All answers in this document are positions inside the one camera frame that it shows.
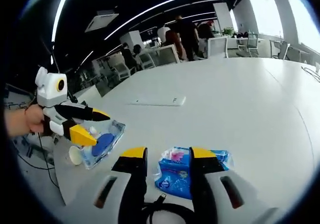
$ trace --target potted plant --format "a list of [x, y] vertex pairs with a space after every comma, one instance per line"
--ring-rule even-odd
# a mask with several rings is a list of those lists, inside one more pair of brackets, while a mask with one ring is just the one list
[[228, 35], [228, 36], [233, 36], [234, 33], [235, 33], [235, 31], [232, 27], [224, 28], [222, 31], [223, 35]]

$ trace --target white pillar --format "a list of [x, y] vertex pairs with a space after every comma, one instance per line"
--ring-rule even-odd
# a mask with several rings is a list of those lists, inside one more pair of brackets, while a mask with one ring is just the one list
[[238, 31], [245, 33], [251, 31], [258, 34], [256, 16], [250, 0], [241, 0], [233, 10]]
[[93, 66], [93, 70], [95, 72], [95, 75], [100, 76], [100, 66], [97, 60], [92, 60], [92, 66]]
[[229, 8], [227, 4], [217, 3], [217, 4], [213, 4], [213, 7], [215, 8], [215, 14], [218, 18], [221, 31], [223, 31], [224, 28], [233, 28], [232, 20], [231, 20], [231, 16], [230, 16]]
[[135, 45], [140, 45], [141, 48], [144, 48], [144, 43], [142, 42], [140, 33], [138, 30], [131, 31], [129, 33], [126, 33], [125, 35], [120, 37], [121, 44], [127, 43], [129, 46], [130, 51], [132, 52], [134, 50]]
[[276, 7], [278, 8], [280, 20], [283, 29], [283, 38], [285, 41], [298, 45], [298, 32], [295, 22], [295, 17], [292, 12], [289, 0], [274, 0]]

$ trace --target man in black shirt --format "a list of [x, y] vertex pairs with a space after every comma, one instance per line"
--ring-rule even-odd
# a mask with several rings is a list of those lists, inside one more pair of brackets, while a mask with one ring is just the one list
[[177, 21], [175, 31], [180, 34], [181, 43], [185, 49], [188, 60], [193, 61], [193, 51], [196, 55], [198, 55], [199, 52], [197, 28], [193, 22], [183, 20], [181, 16], [177, 16], [175, 20]]
[[131, 53], [127, 43], [123, 43], [122, 44], [121, 53], [122, 53], [122, 56], [125, 59], [125, 65], [129, 69], [132, 69], [133, 67], [137, 68], [137, 62], [133, 58], [132, 53]]

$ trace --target window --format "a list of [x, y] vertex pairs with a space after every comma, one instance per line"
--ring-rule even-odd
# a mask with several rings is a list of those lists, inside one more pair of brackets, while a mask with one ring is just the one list
[[289, 3], [296, 21], [299, 44], [320, 53], [320, 33], [306, 7], [309, 6], [307, 0], [289, 0]]
[[283, 29], [275, 0], [250, 0], [260, 34], [283, 36]]
[[147, 45], [147, 44], [150, 44], [152, 42], [152, 40], [147, 40], [147, 41], [144, 41], [144, 45]]
[[234, 31], [238, 32], [238, 26], [237, 26], [237, 22], [235, 21], [235, 14], [233, 10], [230, 10], [230, 16], [231, 16], [231, 20], [232, 20], [232, 25], [233, 25], [233, 29]]

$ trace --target table surface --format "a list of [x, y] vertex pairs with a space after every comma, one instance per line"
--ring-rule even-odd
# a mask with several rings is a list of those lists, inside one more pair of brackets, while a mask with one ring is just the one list
[[[126, 124], [113, 152], [92, 170], [68, 162], [70, 143], [54, 149], [57, 180], [66, 204], [126, 149], [148, 147], [146, 201], [161, 193], [153, 174], [173, 146], [226, 149], [234, 170], [271, 206], [288, 209], [303, 194], [320, 159], [320, 84], [301, 63], [264, 58], [209, 59], [138, 72], [95, 106]], [[180, 107], [129, 105], [135, 98], [185, 95]], [[103, 130], [103, 122], [87, 122]], [[168, 195], [167, 202], [193, 209]]]

